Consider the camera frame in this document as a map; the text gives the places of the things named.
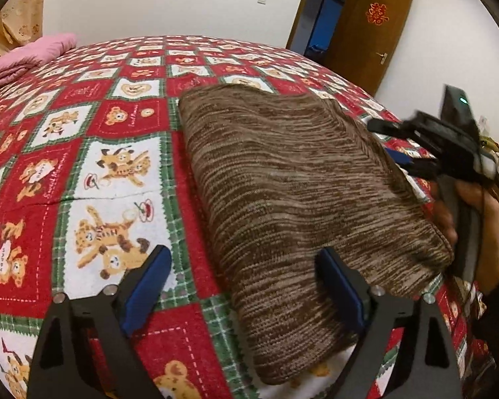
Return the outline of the person's right hand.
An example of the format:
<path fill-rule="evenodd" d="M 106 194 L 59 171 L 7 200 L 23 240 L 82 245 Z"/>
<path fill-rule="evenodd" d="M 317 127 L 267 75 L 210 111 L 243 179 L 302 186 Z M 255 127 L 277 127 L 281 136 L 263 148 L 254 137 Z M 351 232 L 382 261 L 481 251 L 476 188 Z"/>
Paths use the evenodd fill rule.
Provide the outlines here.
<path fill-rule="evenodd" d="M 476 282 L 484 296 L 499 285 L 499 202 L 479 185 L 456 181 L 456 190 L 465 203 L 482 213 L 481 253 L 476 270 Z M 433 221 L 452 246 L 458 239 L 450 210 L 439 194 L 438 185 L 430 184 L 433 196 Z"/>

